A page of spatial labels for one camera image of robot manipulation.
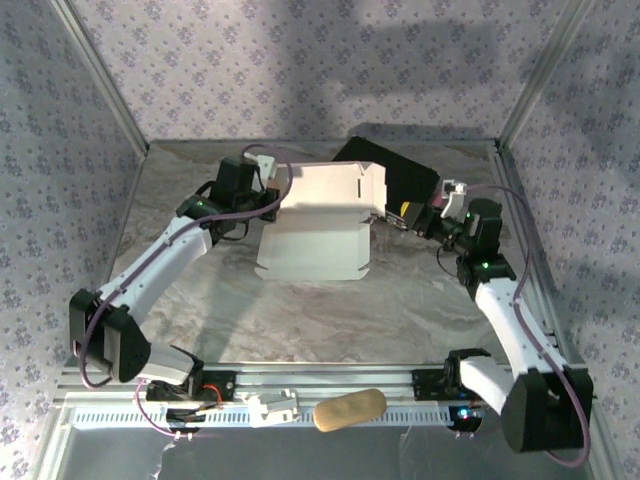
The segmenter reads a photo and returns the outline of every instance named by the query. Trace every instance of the white cable tray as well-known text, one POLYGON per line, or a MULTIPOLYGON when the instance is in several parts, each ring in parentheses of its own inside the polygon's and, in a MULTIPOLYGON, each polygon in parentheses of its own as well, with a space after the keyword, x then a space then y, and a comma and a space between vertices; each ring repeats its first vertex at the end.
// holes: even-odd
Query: white cable tray
MULTIPOLYGON (((146 407, 147 414, 155 423, 166 426, 164 409, 146 407)), ((412 406, 389 407, 381 417, 359 426, 370 427, 409 427, 409 426, 451 426, 453 422, 447 407, 412 406)), ((140 428, 147 427, 135 405, 118 407, 76 407, 73 415, 73 426, 80 430, 102 428, 140 428)), ((199 427, 213 428, 250 428, 247 407, 226 407, 224 410, 206 414, 205 421, 199 427)), ((302 407, 300 418, 291 423, 276 425, 277 427, 313 427, 313 408, 302 407)))

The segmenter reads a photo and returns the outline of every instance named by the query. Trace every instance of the floral wallpaper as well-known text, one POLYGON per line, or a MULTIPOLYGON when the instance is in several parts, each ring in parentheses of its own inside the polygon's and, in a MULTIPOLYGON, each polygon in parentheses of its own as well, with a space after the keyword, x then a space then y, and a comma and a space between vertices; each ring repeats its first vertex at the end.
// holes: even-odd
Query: floral wallpaper
POLYGON ((0 2, 0 478, 33 462, 69 356, 68 301, 98 286, 137 154, 48 2, 0 2))
POLYGON ((76 0, 148 141, 499 136, 565 0, 76 0))
POLYGON ((512 148, 628 478, 640 478, 640 4, 602 0, 512 148))

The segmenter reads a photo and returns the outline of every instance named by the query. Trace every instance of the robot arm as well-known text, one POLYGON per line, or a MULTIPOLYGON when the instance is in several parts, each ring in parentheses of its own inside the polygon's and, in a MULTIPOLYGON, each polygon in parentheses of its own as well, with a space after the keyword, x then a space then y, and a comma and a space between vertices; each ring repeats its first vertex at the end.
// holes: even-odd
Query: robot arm
POLYGON ((248 222, 235 214, 262 209, 265 213, 260 218, 275 220, 275 209, 267 211, 265 206, 275 204, 279 192, 262 186, 274 173, 272 157, 259 155, 250 162, 223 159, 216 180, 204 184, 178 208, 167 229, 127 270, 97 292, 80 290, 72 297, 69 319, 74 354, 82 356, 84 346, 86 363, 118 382, 136 377, 160 381, 180 387, 178 391, 193 398, 202 387, 203 363, 177 347, 150 344, 139 325, 184 269, 238 223, 248 222), (211 218, 221 220, 206 221, 211 218), (89 330, 92 321, 95 325, 89 330))
POLYGON ((503 346, 511 373, 499 367, 481 349, 450 352, 445 361, 448 388, 474 392, 500 416, 507 443, 516 452, 579 448, 582 425, 561 372, 589 418, 593 382, 586 369, 572 369, 551 346, 526 303, 514 295, 516 275, 500 254, 500 204, 484 198, 471 200, 460 222, 466 185, 444 181, 443 207, 406 203, 400 228, 433 239, 457 254, 457 278, 485 314, 503 346))

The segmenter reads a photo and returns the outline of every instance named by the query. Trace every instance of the gray marble table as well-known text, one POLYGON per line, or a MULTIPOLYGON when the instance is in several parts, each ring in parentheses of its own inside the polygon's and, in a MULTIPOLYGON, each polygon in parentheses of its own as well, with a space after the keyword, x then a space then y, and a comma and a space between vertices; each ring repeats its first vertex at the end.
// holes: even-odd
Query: gray marble table
MULTIPOLYGON (((343 142, 289 145, 298 159, 330 160, 343 142)), ((218 160, 243 144, 169 142, 151 146, 119 245, 121 273, 166 228, 177 206, 215 179, 218 160)), ((482 147, 385 144, 443 178, 492 183, 482 147)), ((262 225, 242 242, 222 242, 189 267, 151 310, 142 329, 209 362, 440 363, 451 349, 504 352, 491 325, 457 281, 436 263, 437 244, 378 222, 371 271, 360 281, 282 283, 254 272, 262 225)), ((507 258, 517 257, 505 224, 507 258)), ((443 258, 453 268, 454 259, 443 258)))

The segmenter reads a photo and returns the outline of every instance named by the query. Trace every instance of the white cardboard box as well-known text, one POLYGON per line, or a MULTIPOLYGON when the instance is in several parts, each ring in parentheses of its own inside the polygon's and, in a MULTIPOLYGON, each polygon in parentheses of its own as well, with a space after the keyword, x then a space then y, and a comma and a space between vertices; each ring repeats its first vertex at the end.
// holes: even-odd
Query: white cardboard box
MULTIPOLYGON (((371 162, 295 164, 278 220, 262 233, 256 273, 264 280, 359 280, 369 271, 369 224, 384 215, 384 167, 371 162)), ((282 189, 287 169, 272 185, 282 189)))

